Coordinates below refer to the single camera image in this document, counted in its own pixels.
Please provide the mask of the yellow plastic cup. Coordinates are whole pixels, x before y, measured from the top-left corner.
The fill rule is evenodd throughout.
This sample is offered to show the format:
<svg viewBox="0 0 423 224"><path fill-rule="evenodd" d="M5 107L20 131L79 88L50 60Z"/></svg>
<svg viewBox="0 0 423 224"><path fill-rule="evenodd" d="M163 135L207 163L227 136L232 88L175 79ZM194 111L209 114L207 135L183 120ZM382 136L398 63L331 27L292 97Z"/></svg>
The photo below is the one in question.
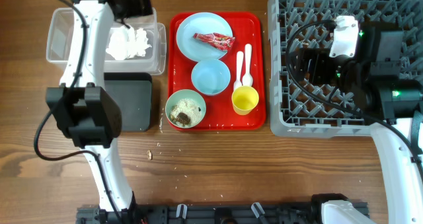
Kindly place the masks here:
<svg viewBox="0 0 423 224"><path fill-rule="evenodd" d="M235 89L231 95L234 111L238 115L249 114L259 102L259 94L256 89L249 86L241 86Z"/></svg>

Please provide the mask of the red snack wrapper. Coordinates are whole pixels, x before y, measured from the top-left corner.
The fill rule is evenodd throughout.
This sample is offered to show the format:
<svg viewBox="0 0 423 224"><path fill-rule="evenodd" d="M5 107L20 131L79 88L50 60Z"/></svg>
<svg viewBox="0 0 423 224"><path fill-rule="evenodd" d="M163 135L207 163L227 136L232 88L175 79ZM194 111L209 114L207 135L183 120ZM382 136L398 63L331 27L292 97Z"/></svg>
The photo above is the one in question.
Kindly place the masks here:
<svg viewBox="0 0 423 224"><path fill-rule="evenodd" d="M195 33L193 38L206 43L220 51L228 51L232 48L235 43L235 37L227 36L217 32L210 34L198 34Z"/></svg>

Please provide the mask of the green bowl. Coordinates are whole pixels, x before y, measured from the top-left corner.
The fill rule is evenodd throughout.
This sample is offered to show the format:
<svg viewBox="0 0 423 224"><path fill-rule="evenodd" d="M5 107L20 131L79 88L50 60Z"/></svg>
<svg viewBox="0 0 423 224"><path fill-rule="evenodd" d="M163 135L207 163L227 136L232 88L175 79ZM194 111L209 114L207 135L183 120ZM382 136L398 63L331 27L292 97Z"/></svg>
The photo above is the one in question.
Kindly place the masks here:
<svg viewBox="0 0 423 224"><path fill-rule="evenodd" d="M182 89L182 90L176 91L175 93L173 93L169 97L169 99L168 99L168 101L166 103L166 106L165 106L165 114L167 116L168 121L172 125L176 126L175 124L173 124L171 122L170 113L171 113L172 107L180 99L183 99L183 98L190 98L192 100L195 100L200 105L200 107L203 109L202 119L200 120L200 122L201 122L204 119L205 115L206 115L206 102L205 102L205 100L203 99L203 97L199 93L197 93L196 91L190 90L190 89Z"/></svg>

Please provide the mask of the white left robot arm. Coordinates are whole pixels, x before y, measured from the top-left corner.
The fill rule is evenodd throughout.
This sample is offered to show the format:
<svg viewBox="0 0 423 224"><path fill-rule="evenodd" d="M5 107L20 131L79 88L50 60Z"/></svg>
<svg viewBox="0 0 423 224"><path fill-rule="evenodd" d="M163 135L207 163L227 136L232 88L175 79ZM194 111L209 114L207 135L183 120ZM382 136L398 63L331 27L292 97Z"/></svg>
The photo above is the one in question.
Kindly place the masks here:
<svg viewBox="0 0 423 224"><path fill-rule="evenodd" d="M36 130L34 151L45 161L61 161L76 155L86 158L100 197L91 221L146 223L118 153L122 113L104 88L104 61L113 23L152 15L151 0L58 1L73 9L73 37L59 85L46 91L49 110ZM47 157L40 152L40 134L50 116L78 148L76 152L60 157Z"/></svg>

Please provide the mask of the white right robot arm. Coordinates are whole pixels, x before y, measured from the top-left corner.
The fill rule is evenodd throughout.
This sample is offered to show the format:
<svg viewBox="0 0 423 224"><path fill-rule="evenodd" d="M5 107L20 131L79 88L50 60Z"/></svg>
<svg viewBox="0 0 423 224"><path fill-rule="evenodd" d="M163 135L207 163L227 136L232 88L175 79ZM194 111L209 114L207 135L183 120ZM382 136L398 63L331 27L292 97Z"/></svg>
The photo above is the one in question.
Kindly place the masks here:
<svg viewBox="0 0 423 224"><path fill-rule="evenodd" d="M364 119L376 146L390 223L422 222L422 84L401 78L404 33L388 22L326 20L328 49L293 48L286 67L295 84L332 84L353 96L350 113Z"/></svg>

